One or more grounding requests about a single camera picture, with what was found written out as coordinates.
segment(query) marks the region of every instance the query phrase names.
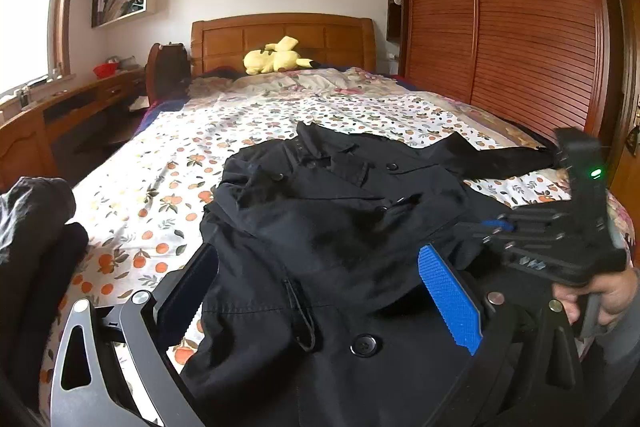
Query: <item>human hand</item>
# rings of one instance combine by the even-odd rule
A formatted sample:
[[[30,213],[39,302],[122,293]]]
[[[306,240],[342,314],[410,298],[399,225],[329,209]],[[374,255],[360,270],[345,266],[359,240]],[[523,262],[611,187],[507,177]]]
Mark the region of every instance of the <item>human hand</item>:
[[[578,296],[587,293],[601,293],[598,323],[607,326],[624,312],[638,292],[638,276],[631,266],[622,272],[596,275],[591,282],[582,288],[572,288],[554,283],[554,297],[562,302],[569,323],[573,324],[580,317]]]

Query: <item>metal screw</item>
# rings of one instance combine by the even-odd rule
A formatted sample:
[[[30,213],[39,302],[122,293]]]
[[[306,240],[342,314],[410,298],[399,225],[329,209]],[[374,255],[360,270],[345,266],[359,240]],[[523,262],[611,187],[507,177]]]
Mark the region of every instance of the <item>metal screw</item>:
[[[145,292],[144,290],[142,290],[139,292],[135,292],[131,296],[131,300],[133,301],[133,304],[144,304],[149,300],[149,296],[150,296],[149,292]]]
[[[551,299],[549,301],[549,309],[551,309],[551,311],[553,312],[560,313],[562,310],[564,310],[564,307],[562,307],[562,302],[560,302],[558,299]]]
[[[504,295],[502,295],[500,292],[489,292],[486,295],[486,299],[495,306],[504,304]]]
[[[74,311],[81,313],[88,307],[89,301],[87,299],[80,299],[79,301],[76,301],[76,304],[74,304]]]

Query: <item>wooden desk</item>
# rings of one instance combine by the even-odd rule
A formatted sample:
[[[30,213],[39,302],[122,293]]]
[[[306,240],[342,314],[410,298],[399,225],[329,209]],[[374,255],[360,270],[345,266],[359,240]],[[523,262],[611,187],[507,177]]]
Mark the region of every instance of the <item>wooden desk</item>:
[[[52,96],[0,126],[0,192],[21,176],[58,176],[51,143],[144,83],[144,69],[124,71]]]

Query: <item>window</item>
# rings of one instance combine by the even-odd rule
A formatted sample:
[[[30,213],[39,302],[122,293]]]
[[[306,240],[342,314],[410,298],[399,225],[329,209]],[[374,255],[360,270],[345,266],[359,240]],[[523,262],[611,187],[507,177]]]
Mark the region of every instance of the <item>window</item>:
[[[54,67],[50,49],[54,0],[0,0],[0,96]]]

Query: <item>wooden wardrobe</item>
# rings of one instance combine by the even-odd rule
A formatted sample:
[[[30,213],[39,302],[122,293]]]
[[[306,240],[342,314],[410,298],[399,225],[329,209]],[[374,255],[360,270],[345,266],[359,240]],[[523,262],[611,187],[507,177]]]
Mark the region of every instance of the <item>wooden wardrobe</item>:
[[[618,0],[403,0],[400,74],[552,136],[612,141],[622,85]]]

